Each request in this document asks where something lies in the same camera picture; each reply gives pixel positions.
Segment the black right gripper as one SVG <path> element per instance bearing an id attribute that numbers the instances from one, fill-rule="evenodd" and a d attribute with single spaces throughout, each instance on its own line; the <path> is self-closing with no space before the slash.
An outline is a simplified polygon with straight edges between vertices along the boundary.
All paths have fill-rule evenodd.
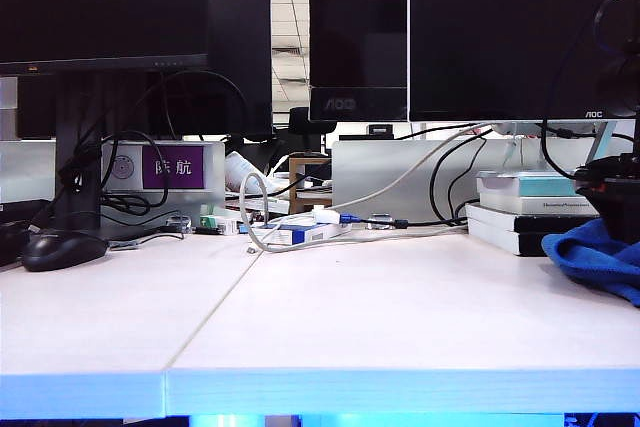
<path id="1" fill-rule="evenodd" d="M 639 241 L 639 156 L 597 159 L 575 171 L 576 192 L 599 213 L 612 239 Z"/>

